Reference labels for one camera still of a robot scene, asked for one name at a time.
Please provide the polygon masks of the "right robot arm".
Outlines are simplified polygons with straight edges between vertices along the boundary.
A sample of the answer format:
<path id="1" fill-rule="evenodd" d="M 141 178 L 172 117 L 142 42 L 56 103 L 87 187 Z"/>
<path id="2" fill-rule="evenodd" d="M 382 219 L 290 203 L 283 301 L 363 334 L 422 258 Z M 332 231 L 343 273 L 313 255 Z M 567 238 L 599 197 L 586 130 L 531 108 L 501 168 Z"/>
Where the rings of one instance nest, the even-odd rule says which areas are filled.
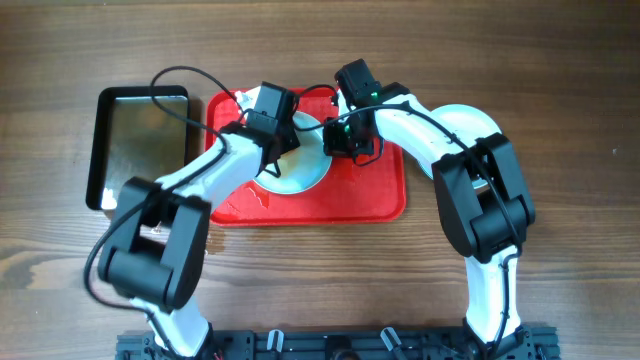
<path id="1" fill-rule="evenodd" d="M 387 142 L 430 166 L 444 234 L 465 259 L 471 358 L 496 359 L 518 344 L 515 267 L 535 209 L 512 144 L 480 117 L 459 123 L 421 106 L 403 85 L 383 86 L 366 62 L 334 75 L 337 116 L 323 125 L 323 150 L 364 167 Z"/>

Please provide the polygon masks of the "white plate top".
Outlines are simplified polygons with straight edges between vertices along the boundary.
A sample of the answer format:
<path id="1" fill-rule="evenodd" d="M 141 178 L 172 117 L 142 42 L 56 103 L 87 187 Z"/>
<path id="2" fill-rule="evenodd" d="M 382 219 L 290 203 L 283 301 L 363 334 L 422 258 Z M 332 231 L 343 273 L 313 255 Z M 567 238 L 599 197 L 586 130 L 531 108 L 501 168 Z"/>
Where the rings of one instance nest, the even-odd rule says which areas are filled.
<path id="1" fill-rule="evenodd" d="M 298 194 L 317 185 L 328 173 L 332 158 L 324 153 L 322 131 L 297 131 L 296 135 L 300 146 L 277 160 L 280 176 L 267 173 L 267 170 L 275 171 L 275 165 L 269 164 L 254 179 L 258 186 L 275 194 Z"/>

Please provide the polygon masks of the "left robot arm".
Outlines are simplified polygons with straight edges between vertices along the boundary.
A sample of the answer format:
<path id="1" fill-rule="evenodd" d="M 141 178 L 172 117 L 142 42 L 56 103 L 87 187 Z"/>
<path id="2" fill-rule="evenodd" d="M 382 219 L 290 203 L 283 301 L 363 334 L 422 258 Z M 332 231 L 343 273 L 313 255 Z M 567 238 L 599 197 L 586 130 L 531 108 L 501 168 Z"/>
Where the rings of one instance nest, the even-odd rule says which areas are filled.
<path id="1" fill-rule="evenodd" d="M 216 142 L 182 169 L 154 182 L 133 177 L 119 195 L 108 230 L 85 268 L 145 315 L 151 329 L 124 337 L 120 359 L 217 359 L 213 329 L 194 298 L 211 213 L 291 149 L 297 96 L 262 83 L 240 118 L 216 130 Z"/>

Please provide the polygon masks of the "white plate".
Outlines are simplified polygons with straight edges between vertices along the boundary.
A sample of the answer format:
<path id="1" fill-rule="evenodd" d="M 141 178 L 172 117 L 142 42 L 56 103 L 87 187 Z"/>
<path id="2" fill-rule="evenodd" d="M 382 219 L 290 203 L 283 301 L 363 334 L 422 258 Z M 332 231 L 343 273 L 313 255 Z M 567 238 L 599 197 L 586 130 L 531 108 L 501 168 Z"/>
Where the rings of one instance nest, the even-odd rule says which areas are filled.
<path id="1" fill-rule="evenodd" d="M 454 134 L 468 148 L 473 147 L 479 138 L 485 138 L 494 133 L 502 134 L 502 129 L 488 114 L 468 105 L 443 105 L 430 111 L 429 116 Z M 432 164 L 444 155 L 458 154 L 463 149 L 430 123 L 428 126 L 435 132 L 434 135 L 429 136 L 432 155 L 428 160 L 419 160 L 418 163 L 423 172 L 433 179 Z"/>
<path id="2" fill-rule="evenodd" d="M 300 146 L 277 160 L 280 176 L 267 173 L 267 170 L 275 171 L 275 165 L 269 164 L 254 179 L 258 186 L 275 194 L 298 194 L 317 185 L 328 173 L 332 158 L 324 153 L 322 131 L 297 131 L 296 135 Z"/>

